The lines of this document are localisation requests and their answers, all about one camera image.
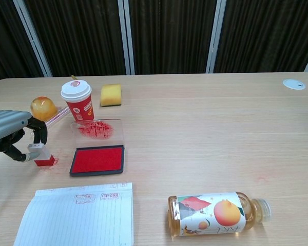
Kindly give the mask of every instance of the robotic arm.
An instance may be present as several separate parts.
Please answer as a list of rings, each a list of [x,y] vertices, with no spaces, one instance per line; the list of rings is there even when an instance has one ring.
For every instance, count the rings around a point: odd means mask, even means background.
[[[34,132],[34,144],[47,142],[46,124],[34,118],[29,112],[1,110],[0,111],[0,152],[17,161],[29,161],[39,156],[37,152],[22,154],[13,144],[25,134],[23,127]]]

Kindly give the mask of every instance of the bottle cap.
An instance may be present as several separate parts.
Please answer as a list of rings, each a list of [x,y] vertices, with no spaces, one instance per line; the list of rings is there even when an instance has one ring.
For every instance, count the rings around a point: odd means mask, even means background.
[[[271,207],[269,206],[268,202],[264,199],[256,199],[258,204],[261,207],[262,210],[262,220],[261,222],[267,222],[270,221],[272,217],[272,210]]]

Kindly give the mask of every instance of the red seal mark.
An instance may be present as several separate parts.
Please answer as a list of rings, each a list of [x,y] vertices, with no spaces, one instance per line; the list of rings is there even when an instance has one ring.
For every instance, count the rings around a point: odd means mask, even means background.
[[[84,190],[84,186],[70,187],[69,190]]]
[[[111,183],[108,187],[109,188],[116,188],[116,187],[118,187],[118,184],[117,183]]]
[[[102,121],[82,124],[79,127],[79,131],[84,136],[97,139],[108,139],[113,134],[113,128],[108,123]]]
[[[96,200],[94,194],[76,195],[74,201],[76,204],[92,203]]]
[[[106,199],[118,199],[120,196],[119,193],[102,193],[101,195],[101,200],[106,200]]]

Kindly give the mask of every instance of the red ink stain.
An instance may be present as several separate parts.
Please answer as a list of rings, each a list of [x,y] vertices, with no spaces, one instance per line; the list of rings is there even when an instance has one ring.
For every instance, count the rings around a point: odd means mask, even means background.
[[[53,162],[54,165],[56,165],[58,163],[58,158],[56,156],[54,156],[55,161]]]
[[[268,183],[268,179],[267,179],[266,177],[259,176],[259,177],[257,178],[257,182]]]
[[[113,134],[113,128],[108,123],[102,121],[84,124],[79,127],[79,131],[84,136],[97,139],[108,139]]]

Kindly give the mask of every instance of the white cup lid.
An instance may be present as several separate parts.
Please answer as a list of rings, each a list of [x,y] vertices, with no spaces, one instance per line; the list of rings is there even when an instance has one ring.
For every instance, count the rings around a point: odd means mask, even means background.
[[[63,84],[61,97],[70,103],[83,101],[91,93],[91,86],[84,80],[72,80]]]

